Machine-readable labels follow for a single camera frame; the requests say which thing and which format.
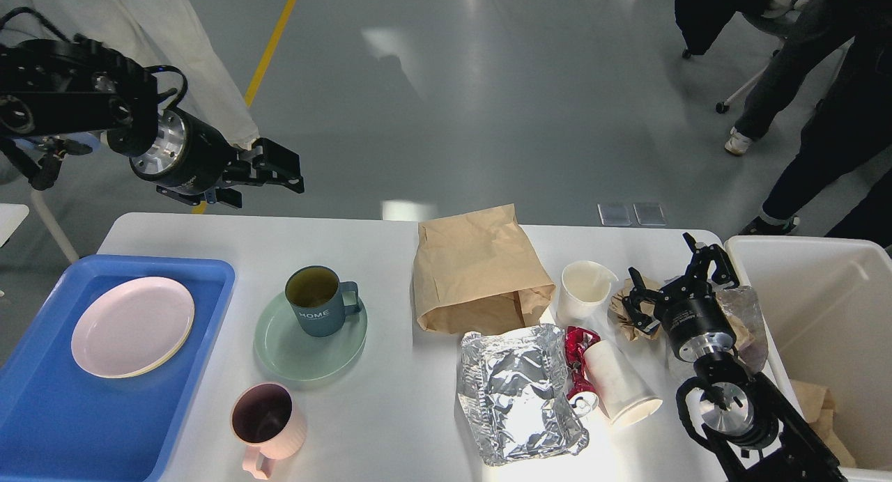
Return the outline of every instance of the white plastic box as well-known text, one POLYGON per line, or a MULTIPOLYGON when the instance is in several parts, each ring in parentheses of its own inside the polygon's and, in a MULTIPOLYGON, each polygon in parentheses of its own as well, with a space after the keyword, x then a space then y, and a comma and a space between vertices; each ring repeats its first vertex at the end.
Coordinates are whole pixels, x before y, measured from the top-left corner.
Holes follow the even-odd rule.
POLYGON ((831 390, 834 429, 859 468, 845 475, 892 480, 892 472, 862 470, 892 470, 889 255, 835 238, 733 237, 725 246, 740 281, 758 294, 787 376, 831 390))

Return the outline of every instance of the white pants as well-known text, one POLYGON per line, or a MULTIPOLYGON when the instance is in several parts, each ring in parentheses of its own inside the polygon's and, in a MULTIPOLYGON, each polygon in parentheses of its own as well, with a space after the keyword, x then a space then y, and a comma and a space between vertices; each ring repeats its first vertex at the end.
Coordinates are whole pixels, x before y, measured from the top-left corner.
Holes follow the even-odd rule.
MULTIPOLYGON (((184 109, 216 127, 229 143, 247 146, 259 136, 242 93, 210 46, 189 0, 0 0, 0 15, 18 5, 33 6, 69 37, 79 32, 102 41, 142 66, 178 67, 189 79, 184 109)), ((29 18, 19 15, 13 21, 29 18)), ((28 31, 36 27, 33 22, 20 24, 28 31)), ((175 75, 162 75, 157 75, 160 89, 178 84, 175 75)))

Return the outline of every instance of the blue mug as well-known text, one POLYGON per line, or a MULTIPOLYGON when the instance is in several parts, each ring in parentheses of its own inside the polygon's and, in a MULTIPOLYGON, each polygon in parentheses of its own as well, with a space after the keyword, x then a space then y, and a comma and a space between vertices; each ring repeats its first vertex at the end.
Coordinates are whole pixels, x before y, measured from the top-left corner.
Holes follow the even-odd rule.
POLYGON ((297 270, 284 285, 284 296, 290 302, 300 328, 314 337, 331 336, 344 326, 347 315, 360 312, 360 292, 356 283, 341 282, 337 273, 325 266, 297 270), (345 304, 344 294, 347 293, 353 293, 353 304, 345 304))

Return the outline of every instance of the pink mug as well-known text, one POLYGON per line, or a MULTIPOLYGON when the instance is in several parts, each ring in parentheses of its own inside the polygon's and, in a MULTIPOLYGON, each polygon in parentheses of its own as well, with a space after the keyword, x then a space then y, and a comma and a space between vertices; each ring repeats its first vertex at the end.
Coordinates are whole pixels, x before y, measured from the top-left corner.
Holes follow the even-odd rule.
POLYGON ((291 392, 278 383, 256 384, 232 408, 232 431, 247 444, 242 468, 268 480, 276 460, 293 456, 307 437, 307 420, 291 392))

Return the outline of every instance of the white plate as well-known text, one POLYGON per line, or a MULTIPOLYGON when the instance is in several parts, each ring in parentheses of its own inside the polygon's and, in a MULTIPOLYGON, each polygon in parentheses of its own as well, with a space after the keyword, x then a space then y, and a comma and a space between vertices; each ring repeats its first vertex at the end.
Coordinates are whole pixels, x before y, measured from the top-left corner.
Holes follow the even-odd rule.
POLYGON ((175 280, 130 280, 93 301, 74 327, 71 355, 100 378, 131 378, 164 364, 183 345, 195 302, 175 280))

